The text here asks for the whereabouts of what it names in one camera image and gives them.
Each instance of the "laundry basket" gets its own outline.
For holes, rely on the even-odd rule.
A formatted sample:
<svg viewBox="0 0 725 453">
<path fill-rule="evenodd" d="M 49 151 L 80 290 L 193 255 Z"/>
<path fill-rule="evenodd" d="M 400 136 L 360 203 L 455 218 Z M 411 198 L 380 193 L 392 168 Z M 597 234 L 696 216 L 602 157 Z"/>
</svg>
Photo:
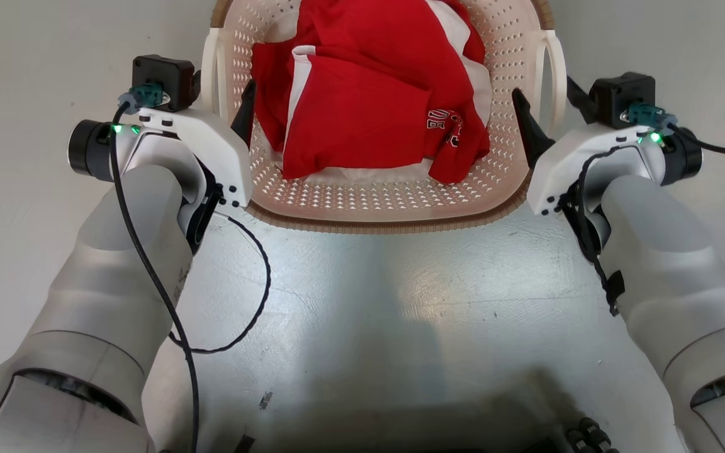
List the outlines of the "laundry basket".
<svg viewBox="0 0 725 453">
<path fill-rule="evenodd" d="M 250 80 L 253 44 L 301 0 L 218 0 L 203 52 L 205 109 L 231 121 Z M 477 227 L 523 203 L 530 171 L 516 123 L 512 89 L 520 87 L 539 117 L 544 51 L 553 75 L 555 129 L 566 106 L 566 69 L 547 0 L 461 0 L 486 46 L 492 78 L 487 129 L 491 152 L 461 183 L 435 180 L 381 184 L 285 181 L 271 162 L 267 140 L 254 124 L 250 166 L 254 193 L 247 211 L 277 227 L 314 232 L 398 234 Z"/>
</svg>

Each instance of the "gray floor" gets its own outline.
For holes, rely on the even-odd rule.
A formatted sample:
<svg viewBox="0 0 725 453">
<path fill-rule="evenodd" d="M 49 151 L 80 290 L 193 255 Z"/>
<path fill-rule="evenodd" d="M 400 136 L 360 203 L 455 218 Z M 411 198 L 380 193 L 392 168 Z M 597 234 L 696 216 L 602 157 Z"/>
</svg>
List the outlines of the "gray floor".
<svg viewBox="0 0 725 453">
<path fill-rule="evenodd" d="M 582 85 L 654 75 L 661 105 L 725 143 L 725 3 L 551 2 Z M 112 115 L 135 55 L 199 64 L 212 4 L 0 0 L 0 363 L 107 189 L 69 171 L 68 132 Z M 673 192 L 725 256 L 725 157 L 707 155 Z M 623 453 L 682 450 L 667 393 L 608 315 L 564 221 L 522 207 L 474 230 L 363 237 L 240 219 L 267 247 L 274 290 L 247 341 L 196 359 L 201 451 L 231 451 L 242 433 L 258 439 L 254 451 L 510 449 L 581 413 Z M 179 306 L 194 344 L 240 332 L 263 270 L 238 230 L 215 220 Z M 187 442 L 188 379 L 165 344 L 144 394 L 158 447 Z"/>
</svg>

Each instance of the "scratch on surface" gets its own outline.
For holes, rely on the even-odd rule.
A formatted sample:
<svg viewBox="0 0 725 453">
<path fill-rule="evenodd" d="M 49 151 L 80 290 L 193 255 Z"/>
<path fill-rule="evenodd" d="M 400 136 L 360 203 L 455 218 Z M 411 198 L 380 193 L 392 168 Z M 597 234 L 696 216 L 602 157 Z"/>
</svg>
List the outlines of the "scratch on surface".
<svg viewBox="0 0 725 453">
<path fill-rule="evenodd" d="M 273 398 L 273 392 L 265 392 L 264 396 L 262 396 L 262 401 L 259 402 L 259 410 L 267 409 L 271 398 Z"/>
</svg>

